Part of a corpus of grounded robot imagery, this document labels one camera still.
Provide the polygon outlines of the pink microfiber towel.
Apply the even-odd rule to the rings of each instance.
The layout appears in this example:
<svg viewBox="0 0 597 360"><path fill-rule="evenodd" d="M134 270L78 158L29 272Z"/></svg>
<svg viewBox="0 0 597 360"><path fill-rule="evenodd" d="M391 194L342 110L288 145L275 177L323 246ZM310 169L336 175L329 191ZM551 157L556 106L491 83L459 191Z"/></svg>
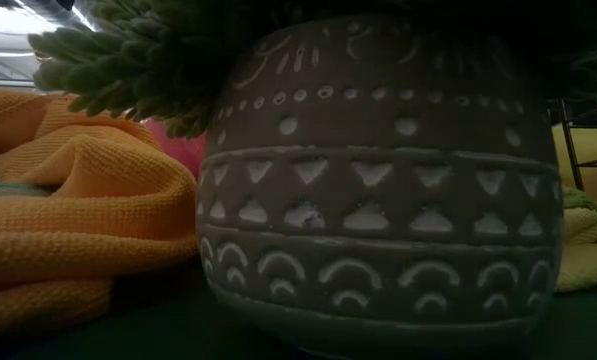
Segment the pink microfiber towel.
<svg viewBox="0 0 597 360"><path fill-rule="evenodd" d="M162 123L146 120L144 126L167 155L187 167L196 179L199 178L206 143L205 134L189 139L170 138Z"/></svg>

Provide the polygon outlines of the orange microfiber towel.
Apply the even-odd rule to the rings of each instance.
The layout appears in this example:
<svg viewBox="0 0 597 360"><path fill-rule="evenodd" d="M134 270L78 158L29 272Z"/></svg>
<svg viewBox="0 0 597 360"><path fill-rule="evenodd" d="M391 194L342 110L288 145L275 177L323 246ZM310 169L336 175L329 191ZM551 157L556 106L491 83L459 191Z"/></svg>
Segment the orange microfiber towel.
<svg viewBox="0 0 597 360"><path fill-rule="evenodd" d="M0 337L107 312L114 280L196 254L196 179L139 123L69 110L69 98L0 89Z"/></svg>

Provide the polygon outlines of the teal microfiber towel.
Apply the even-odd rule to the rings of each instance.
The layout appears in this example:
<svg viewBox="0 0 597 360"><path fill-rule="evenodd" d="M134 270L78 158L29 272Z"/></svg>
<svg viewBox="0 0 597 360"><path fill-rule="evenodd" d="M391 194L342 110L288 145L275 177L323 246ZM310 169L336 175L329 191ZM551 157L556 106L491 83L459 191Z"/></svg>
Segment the teal microfiber towel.
<svg viewBox="0 0 597 360"><path fill-rule="evenodd" d="M0 182L0 196L36 196L47 197L52 195L52 187L38 187L33 185Z"/></svg>

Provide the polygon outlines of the yellow microfiber towel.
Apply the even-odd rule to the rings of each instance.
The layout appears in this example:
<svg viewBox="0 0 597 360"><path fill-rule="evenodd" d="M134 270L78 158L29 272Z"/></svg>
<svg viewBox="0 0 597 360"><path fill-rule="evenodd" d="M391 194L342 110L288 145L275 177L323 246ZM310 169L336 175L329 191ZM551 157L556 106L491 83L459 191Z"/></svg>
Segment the yellow microfiber towel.
<svg viewBox="0 0 597 360"><path fill-rule="evenodd" d="M597 210L564 210L564 242L556 291L574 292L597 286Z"/></svg>

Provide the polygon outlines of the grey patterned ceramic pot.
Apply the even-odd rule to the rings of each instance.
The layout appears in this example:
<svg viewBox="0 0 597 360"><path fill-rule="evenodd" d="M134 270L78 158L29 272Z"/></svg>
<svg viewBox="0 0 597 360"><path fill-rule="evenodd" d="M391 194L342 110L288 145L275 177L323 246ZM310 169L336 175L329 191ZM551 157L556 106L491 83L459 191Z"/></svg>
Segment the grey patterned ceramic pot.
<svg viewBox="0 0 597 360"><path fill-rule="evenodd" d="M563 241L544 100L496 37L359 15L261 37L222 90L196 226L219 300L304 351L524 342Z"/></svg>

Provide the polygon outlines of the grey-green artificial succulent plant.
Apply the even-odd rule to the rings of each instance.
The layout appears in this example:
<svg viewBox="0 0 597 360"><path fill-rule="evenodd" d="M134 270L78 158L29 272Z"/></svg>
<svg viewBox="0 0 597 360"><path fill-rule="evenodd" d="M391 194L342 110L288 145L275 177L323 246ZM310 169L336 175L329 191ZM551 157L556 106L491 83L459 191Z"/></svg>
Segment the grey-green artificial succulent plant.
<svg viewBox="0 0 597 360"><path fill-rule="evenodd" d="M525 70L549 98L597 96L597 0L92 0L94 26L32 34L36 86L70 110L153 118L171 136L210 124L239 55L267 59L274 32L313 28L344 44L384 23L404 53L436 66Z"/></svg>

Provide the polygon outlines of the yellow plastic bin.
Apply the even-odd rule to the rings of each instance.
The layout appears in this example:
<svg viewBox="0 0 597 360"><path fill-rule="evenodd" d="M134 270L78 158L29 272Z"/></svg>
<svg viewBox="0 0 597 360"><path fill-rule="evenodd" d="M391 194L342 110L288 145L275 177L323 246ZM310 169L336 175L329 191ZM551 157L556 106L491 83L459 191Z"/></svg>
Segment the yellow plastic bin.
<svg viewBox="0 0 597 360"><path fill-rule="evenodd" d="M574 187L574 177L570 166L564 132L560 125L552 128L560 176L564 185ZM572 140L575 154L580 162L597 160L597 129L574 128ZM597 200L597 168L581 168L584 191Z"/></svg>

